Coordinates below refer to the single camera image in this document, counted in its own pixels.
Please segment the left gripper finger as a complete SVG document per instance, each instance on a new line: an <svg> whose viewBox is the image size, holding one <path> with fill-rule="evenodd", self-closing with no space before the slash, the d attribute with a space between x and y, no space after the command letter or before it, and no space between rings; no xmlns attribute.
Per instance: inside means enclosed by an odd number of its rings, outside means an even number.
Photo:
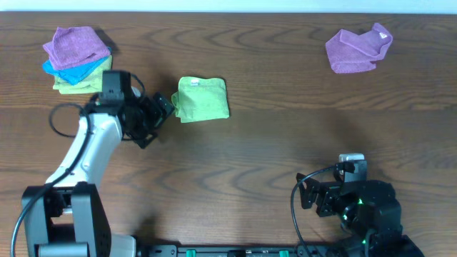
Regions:
<svg viewBox="0 0 457 257"><path fill-rule="evenodd" d="M175 106L160 92L153 96L156 123L162 124L175 110Z"/></svg>
<svg viewBox="0 0 457 257"><path fill-rule="evenodd" d="M145 138L135 139L134 142L142 149L145 149L155 138L157 138L158 134L153 132L150 133Z"/></svg>

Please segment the light green cloth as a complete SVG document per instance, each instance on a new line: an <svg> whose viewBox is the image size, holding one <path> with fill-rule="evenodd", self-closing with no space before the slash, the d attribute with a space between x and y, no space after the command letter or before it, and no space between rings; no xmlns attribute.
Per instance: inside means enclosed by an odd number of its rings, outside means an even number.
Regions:
<svg viewBox="0 0 457 257"><path fill-rule="evenodd" d="M171 96L176 117L181 123L193 123L230 116L226 84L223 79L181 77L178 91Z"/></svg>

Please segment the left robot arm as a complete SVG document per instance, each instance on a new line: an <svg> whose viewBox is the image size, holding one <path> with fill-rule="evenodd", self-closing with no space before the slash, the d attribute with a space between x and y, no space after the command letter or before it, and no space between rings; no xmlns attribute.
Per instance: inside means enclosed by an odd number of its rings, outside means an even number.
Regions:
<svg viewBox="0 0 457 257"><path fill-rule="evenodd" d="M100 93L80 109L79 129L56 171L22 195L17 225L29 256L148 256L134 236L112 233L99 184L124 136L146 148L173 113L160 93Z"/></svg>

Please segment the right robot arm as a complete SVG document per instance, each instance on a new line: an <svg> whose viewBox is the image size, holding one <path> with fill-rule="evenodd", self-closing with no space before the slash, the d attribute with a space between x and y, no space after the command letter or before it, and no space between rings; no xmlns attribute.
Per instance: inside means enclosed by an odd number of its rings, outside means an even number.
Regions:
<svg viewBox="0 0 457 257"><path fill-rule="evenodd" d="M320 217L338 216L351 236L311 250L312 256L420 257L418 246L403 233L401 205L389 183L377 180L319 182L298 173L294 188L303 209L316 204Z"/></svg>

